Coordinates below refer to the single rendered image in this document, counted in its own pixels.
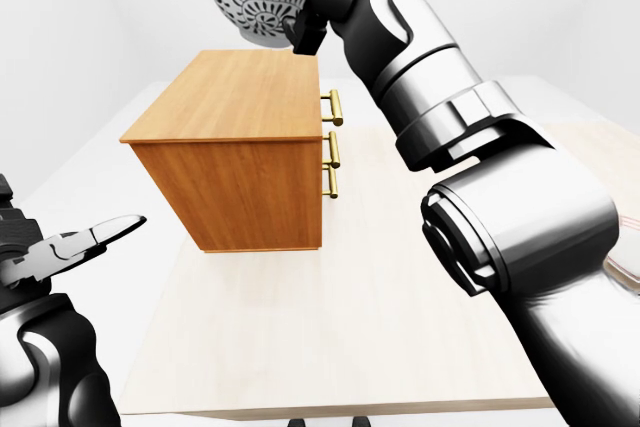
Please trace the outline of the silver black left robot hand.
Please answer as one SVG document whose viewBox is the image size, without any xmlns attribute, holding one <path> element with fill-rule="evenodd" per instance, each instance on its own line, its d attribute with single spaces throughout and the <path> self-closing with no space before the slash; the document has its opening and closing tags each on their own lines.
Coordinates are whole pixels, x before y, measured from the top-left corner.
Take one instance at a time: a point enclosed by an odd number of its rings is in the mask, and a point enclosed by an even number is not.
<svg viewBox="0 0 640 427">
<path fill-rule="evenodd" d="M 146 222 L 141 215 L 125 215 L 45 238 L 37 221 L 13 207 L 12 199 L 0 173 L 0 310 L 48 294 L 52 276 L 103 254 L 108 244 Z"/>
</svg>

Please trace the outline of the wooden cabinet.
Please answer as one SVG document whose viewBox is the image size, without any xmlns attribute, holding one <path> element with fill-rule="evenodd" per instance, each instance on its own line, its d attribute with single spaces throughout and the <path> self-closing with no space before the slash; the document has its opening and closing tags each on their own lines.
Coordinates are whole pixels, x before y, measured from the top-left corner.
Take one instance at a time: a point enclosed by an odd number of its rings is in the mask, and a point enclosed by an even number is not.
<svg viewBox="0 0 640 427">
<path fill-rule="evenodd" d="M 205 50 L 124 133 L 205 252 L 322 244 L 318 62 Z"/>
</svg>

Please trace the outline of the white plate with red rings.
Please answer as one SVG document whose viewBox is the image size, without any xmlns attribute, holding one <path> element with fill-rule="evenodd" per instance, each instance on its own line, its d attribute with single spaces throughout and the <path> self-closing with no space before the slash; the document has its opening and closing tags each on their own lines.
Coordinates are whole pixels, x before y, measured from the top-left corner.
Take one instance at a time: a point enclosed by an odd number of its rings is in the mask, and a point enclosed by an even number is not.
<svg viewBox="0 0 640 427">
<path fill-rule="evenodd" d="M 640 295 L 640 220 L 619 217 L 619 238 L 604 268 L 615 280 Z"/>
</svg>

